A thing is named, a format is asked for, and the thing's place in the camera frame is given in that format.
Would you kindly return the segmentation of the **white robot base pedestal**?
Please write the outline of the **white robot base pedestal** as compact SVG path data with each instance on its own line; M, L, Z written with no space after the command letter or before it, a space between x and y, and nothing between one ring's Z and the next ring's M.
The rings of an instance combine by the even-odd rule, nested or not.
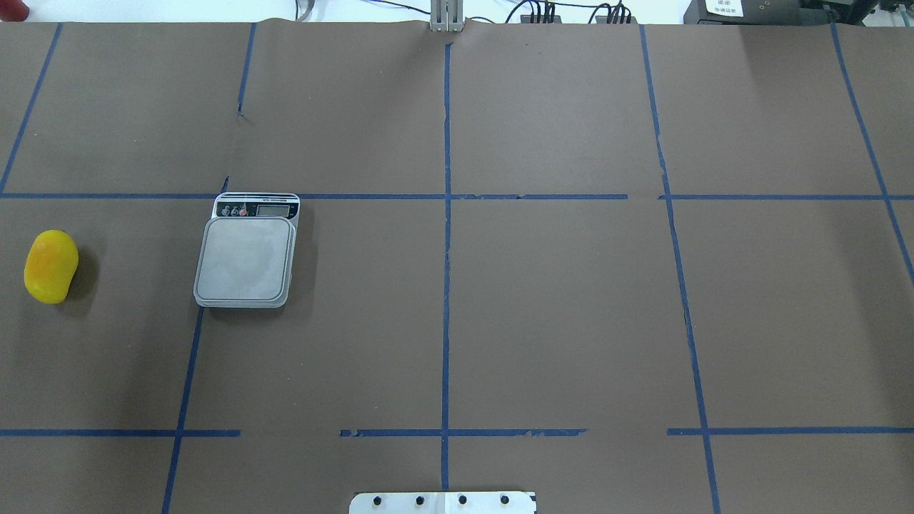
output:
M536 513L533 492L378 492L352 498L349 513Z

